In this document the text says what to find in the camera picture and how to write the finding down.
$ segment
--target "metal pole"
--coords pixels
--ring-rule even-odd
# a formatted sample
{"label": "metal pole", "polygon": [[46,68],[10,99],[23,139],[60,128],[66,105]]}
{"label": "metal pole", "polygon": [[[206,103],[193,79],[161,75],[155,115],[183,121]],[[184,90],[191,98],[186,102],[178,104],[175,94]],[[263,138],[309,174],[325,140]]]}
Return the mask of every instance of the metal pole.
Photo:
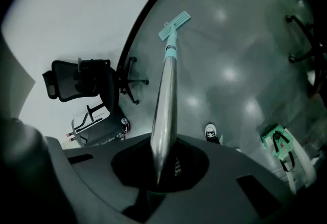
{"label": "metal pole", "polygon": [[172,25],[166,46],[165,60],[150,141],[158,184],[169,151],[175,143],[177,133],[176,39],[176,29],[175,26]]}

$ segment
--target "gray floor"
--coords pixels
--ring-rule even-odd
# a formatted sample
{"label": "gray floor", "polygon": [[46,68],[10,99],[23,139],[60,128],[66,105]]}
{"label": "gray floor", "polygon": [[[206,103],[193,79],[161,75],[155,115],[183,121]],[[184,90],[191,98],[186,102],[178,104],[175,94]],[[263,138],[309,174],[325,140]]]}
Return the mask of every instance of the gray floor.
{"label": "gray floor", "polygon": [[178,133],[205,140],[212,122],[224,145],[281,174],[262,147],[265,126],[280,123],[303,145],[327,138],[327,110],[319,95],[307,98],[310,61],[288,62],[310,49],[299,27],[285,22],[286,14],[312,22],[307,0],[159,0],[129,53],[137,58],[130,78],[150,81],[133,86],[139,105],[121,96],[129,137],[151,131],[166,45],[158,32],[183,10],[192,18],[178,29]]}

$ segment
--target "black and white shoe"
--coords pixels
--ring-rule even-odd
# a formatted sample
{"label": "black and white shoe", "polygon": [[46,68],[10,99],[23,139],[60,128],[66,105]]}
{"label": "black and white shoe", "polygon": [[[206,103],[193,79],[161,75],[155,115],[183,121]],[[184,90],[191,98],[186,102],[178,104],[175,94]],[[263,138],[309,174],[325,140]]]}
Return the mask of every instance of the black and white shoe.
{"label": "black and white shoe", "polygon": [[219,144],[219,139],[217,137],[217,130],[214,124],[208,124],[205,127],[205,137],[207,141],[215,142]]}

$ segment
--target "white wall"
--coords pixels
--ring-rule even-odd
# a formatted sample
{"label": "white wall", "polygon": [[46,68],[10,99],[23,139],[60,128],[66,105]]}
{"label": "white wall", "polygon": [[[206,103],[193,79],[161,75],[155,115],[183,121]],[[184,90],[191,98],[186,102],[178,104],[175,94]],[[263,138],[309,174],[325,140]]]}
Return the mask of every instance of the white wall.
{"label": "white wall", "polygon": [[147,0],[15,0],[1,29],[13,55],[35,80],[19,118],[42,134],[65,140],[75,115],[100,97],[66,103],[46,94],[42,73],[52,61],[109,58],[116,68],[122,48]]}

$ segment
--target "light blue mop head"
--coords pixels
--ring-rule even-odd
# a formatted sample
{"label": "light blue mop head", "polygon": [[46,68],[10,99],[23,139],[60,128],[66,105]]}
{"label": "light blue mop head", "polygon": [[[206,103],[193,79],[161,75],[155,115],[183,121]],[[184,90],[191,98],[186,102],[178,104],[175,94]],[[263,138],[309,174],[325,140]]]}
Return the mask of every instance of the light blue mop head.
{"label": "light blue mop head", "polygon": [[173,31],[171,29],[172,25],[177,30],[180,26],[182,26],[190,18],[191,18],[191,16],[188,15],[186,11],[183,11],[177,17],[175,17],[170,23],[165,23],[165,28],[159,32],[159,37],[161,38],[161,40],[164,41],[166,38],[168,38],[170,36],[170,32]]}

